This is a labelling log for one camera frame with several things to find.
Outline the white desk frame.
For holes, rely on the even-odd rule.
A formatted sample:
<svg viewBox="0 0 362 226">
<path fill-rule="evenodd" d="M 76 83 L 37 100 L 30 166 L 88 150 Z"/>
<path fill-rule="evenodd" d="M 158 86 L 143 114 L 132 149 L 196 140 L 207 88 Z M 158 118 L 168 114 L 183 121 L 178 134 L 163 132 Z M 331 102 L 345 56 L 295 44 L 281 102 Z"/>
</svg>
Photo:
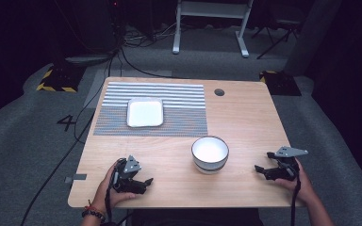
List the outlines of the white desk frame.
<svg viewBox="0 0 362 226">
<path fill-rule="evenodd" d="M 226 4 L 212 2 L 192 2 L 178 0 L 175 16 L 175 34 L 173 40 L 173 53 L 180 52 L 181 41 L 181 19 L 183 16 L 214 17 L 226 19 L 241 19 L 240 30 L 235 32 L 240 53 L 243 57 L 248 57 L 249 51 L 244 42 L 244 31 L 250 17 L 254 0 L 248 0 L 246 4 Z"/>
</svg>

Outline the grey power strip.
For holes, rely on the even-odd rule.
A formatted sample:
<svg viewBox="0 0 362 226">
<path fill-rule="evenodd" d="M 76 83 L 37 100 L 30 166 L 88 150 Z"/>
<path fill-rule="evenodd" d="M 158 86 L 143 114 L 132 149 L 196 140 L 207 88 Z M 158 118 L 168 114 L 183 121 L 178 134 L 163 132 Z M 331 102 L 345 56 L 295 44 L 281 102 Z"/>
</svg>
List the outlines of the grey power strip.
<svg viewBox="0 0 362 226">
<path fill-rule="evenodd" d="M 66 60 L 75 66 L 88 67 L 107 62 L 110 58 L 111 55 L 81 55 L 66 57 Z"/>
</svg>

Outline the grey column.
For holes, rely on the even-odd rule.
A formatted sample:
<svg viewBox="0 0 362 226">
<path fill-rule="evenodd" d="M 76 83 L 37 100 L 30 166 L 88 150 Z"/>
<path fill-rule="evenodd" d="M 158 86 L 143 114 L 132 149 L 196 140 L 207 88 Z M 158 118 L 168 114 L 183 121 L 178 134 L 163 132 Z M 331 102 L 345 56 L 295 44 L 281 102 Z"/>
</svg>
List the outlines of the grey column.
<svg viewBox="0 0 362 226">
<path fill-rule="evenodd" d="M 315 0 L 284 67 L 286 74 L 304 75 L 337 15 L 341 2 L 342 0 Z"/>
</svg>

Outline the person's dark lap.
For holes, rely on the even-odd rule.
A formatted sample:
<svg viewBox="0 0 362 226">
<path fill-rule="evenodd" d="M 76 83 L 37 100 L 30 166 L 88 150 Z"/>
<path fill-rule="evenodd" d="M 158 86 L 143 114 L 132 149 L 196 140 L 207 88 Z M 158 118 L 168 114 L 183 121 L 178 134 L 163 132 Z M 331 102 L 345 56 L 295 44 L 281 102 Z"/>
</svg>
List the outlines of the person's dark lap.
<svg viewBox="0 0 362 226">
<path fill-rule="evenodd" d="M 135 209 L 132 226 L 264 226 L 256 208 Z"/>
</svg>

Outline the grey tape strip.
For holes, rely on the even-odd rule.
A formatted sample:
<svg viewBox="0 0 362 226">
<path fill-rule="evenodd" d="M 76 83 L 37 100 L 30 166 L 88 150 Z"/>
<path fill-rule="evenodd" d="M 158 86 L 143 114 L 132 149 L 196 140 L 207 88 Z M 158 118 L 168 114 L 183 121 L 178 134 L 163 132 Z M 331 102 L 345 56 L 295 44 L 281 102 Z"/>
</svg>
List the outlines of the grey tape strip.
<svg viewBox="0 0 362 226">
<path fill-rule="evenodd" d="M 76 180 L 86 180 L 87 174 L 74 174 L 73 176 L 67 176 L 64 179 L 65 184 L 72 184 Z"/>
</svg>

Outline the black tripod stand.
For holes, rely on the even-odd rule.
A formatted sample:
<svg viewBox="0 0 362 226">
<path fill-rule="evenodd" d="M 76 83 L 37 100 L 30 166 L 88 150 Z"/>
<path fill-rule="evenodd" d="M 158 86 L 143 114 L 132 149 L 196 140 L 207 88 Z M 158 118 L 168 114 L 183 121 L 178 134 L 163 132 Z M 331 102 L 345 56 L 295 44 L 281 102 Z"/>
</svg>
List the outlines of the black tripod stand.
<svg viewBox="0 0 362 226">
<path fill-rule="evenodd" d="M 271 42 L 271 45 L 267 47 L 256 58 L 261 59 L 282 41 L 287 42 L 290 35 L 297 39 L 297 30 L 300 27 L 301 23 L 301 21 L 292 19 L 269 18 L 266 23 L 261 25 L 252 36 L 252 38 L 254 39 L 263 30 L 265 30 Z"/>
</svg>

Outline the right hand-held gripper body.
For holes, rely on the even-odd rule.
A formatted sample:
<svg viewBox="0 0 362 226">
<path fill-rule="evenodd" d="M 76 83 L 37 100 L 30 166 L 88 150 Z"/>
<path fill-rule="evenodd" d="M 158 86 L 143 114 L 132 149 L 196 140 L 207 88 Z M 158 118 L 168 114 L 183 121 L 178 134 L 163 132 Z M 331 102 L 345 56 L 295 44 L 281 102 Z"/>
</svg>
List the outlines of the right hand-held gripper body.
<svg viewBox="0 0 362 226">
<path fill-rule="evenodd" d="M 296 156 L 308 154 L 307 150 L 301 150 L 292 147 L 281 147 L 275 154 L 279 157 L 273 159 L 277 162 L 277 168 L 267 169 L 267 180 L 286 179 L 293 181 L 299 174 L 299 166 L 295 159 Z"/>
</svg>

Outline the black yellow striped floor base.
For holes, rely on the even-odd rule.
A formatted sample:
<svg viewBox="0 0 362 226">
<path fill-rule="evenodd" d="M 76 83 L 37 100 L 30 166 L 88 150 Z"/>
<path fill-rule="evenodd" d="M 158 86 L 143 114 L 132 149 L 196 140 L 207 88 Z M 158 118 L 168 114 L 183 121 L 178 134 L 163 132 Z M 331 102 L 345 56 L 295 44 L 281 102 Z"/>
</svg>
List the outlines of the black yellow striped floor base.
<svg viewBox="0 0 362 226">
<path fill-rule="evenodd" d="M 259 74 L 259 80 L 267 85 L 271 95 L 302 95 L 294 77 L 283 72 L 263 71 Z"/>
<path fill-rule="evenodd" d="M 51 66 L 42 77 L 37 90 L 78 92 L 78 86 L 85 70 L 85 67 L 58 68 Z"/>
</svg>

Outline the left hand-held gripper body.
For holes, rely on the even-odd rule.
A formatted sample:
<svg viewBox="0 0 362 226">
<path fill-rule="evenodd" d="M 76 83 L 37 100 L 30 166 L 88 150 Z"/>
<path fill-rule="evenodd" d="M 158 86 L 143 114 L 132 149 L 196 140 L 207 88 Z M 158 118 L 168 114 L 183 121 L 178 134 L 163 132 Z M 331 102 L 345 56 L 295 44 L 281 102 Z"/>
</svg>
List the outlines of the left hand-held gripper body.
<svg viewBox="0 0 362 226">
<path fill-rule="evenodd" d="M 139 170 L 141 170 L 141 166 L 132 155 L 129 155 L 128 158 L 120 158 L 112 173 L 111 187 L 118 193 L 135 193 L 138 186 L 143 186 L 142 182 L 134 180 L 134 176 Z"/>
</svg>

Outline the white square plate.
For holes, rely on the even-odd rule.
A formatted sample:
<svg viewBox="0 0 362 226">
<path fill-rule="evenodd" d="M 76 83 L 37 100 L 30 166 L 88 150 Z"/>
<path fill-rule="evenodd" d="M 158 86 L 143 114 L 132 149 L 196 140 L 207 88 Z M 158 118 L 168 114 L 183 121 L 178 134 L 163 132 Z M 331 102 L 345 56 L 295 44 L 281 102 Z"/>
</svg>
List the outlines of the white square plate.
<svg viewBox="0 0 362 226">
<path fill-rule="evenodd" d="M 164 122 L 163 103 L 158 98 L 134 98 L 128 102 L 126 124 L 130 127 L 159 126 Z"/>
</svg>

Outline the grey striped placemat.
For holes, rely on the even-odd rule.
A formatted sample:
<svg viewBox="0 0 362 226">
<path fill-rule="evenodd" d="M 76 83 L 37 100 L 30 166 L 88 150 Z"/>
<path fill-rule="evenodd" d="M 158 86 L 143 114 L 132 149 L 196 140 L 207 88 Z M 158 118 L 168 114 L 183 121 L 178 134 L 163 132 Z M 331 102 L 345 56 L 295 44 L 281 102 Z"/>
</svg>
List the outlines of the grey striped placemat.
<svg viewBox="0 0 362 226">
<path fill-rule="evenodd" d="M 164 122 L 159 126 L 130 127 L 127 105 L 134 98 L 158 98 Z M 93 133 L 122 137 L 203 137 L 208 134 L 206 99 L 202 85 L 110 82 L 103 96 Z"/>
</svg>

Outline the person's left hand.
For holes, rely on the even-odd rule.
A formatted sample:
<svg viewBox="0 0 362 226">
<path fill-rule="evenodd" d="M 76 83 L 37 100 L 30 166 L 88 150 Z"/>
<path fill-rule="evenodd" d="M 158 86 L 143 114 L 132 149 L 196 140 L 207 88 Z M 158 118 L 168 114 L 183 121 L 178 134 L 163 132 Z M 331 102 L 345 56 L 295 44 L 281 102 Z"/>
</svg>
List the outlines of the person's left hand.
<svg viewBox="0 0 362 226">
<path fill-rule="evenodd" d="M 109 188 L 109 182 L 111 180 L 112 172 L 114 171 L 114 168 L 116 166 L 116 163 L 114 163 L 107 171 L 107 174 L 105 178 L 102 180 L 102 182 L 99 184 L 93 201 L 91 202 L 91 206 L 98 209 L 99 211 L 105 213 L 107 211 L 106 208 L 106 195 L 107 195 L 107 189 Z M 135 199 L 136 194 L 125 192 L 125 193 L 118 193 L 117 191 L 110 189 L 109 190 L 109 205 L 110 208 L 114 208 L 118 203 L 124 202 L 127 200 Z"/>
</svg>

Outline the person's right hand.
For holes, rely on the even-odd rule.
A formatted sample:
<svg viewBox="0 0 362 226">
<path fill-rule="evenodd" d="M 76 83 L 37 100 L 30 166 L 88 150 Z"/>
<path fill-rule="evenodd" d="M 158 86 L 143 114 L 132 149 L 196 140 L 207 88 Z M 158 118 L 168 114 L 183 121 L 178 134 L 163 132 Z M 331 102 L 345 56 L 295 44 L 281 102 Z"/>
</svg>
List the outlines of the person's right hand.
<svg viewBox="0 0 362 226">
<path fill-rule="evenodd" d="M 309 180 L 307 174 L 304 171 L 304 167 L 301 162 L 296 159 L 299 166 L 299 179 L 301 182 L 300 191 L 297 194 L 297 198 L 303 202 L 306 206 L 308 206 L 312 201 L 314 201 L 317 197 L 317 194 L 312 186 L 311 181 Z M 295 186 L 298 185 L 298 181 L 289 181 L 286 179 L 276 179 L 275 183 L 289 191 L 294 191 Z"/>
</svg>

